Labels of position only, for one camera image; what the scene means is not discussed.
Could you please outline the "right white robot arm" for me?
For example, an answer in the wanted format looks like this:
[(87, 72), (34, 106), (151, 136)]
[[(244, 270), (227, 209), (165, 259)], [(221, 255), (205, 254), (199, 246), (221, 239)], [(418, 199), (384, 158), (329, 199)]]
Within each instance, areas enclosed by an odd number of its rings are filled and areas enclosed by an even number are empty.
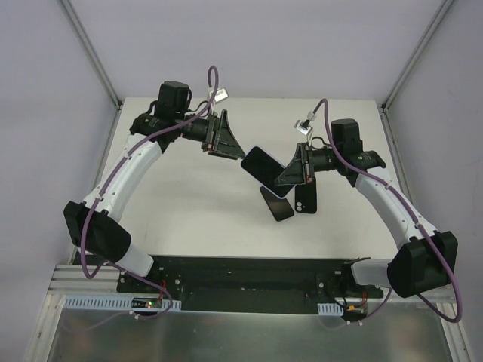
[(428, 222), (392, 181), (383, 159), (365, 151), (358, 123), (332, 121), (330, 147), (311, 150), (301, 143), (285, 170), (275, 179), (278, 186), (306, 185), (315, 173), (337, 170), (376, 210), (397, 247), (392, 259), (361, 258), (346, 270), (354, 284), (389, 287), (407, 298), (454, 282), (457, 239)]

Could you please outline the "black phone case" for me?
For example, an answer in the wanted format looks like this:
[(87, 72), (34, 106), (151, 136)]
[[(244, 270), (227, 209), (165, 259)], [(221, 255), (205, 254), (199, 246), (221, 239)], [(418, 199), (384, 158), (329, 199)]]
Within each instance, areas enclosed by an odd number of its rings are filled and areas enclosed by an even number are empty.
[(318, 210), (316, 182), (295, 186), (294, 200), (298, 213), (315, 214)]

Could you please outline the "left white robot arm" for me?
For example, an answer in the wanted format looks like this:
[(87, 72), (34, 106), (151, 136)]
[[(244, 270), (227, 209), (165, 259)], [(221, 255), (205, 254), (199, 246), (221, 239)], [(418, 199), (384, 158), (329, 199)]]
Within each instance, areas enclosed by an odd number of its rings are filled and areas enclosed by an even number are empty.
[(162, 83), (158, 99), (131, 125), (110, 171), (81, 202), (70, 201), (65, 206), (63, 215), (72, 243), (84, 253), (147, 277), (155, 261), (134, 246), (131, 235), (120, 226), (125, 206), (147, 170), (178, 137), (199, 142), (209, 155), (233, 160), (245, 157), (229, 127), (228, 112), (212, 109), (226, 97), (224, 89), (210, 90), (203, 111), (192, 114), (189, 86), (177, 81)]

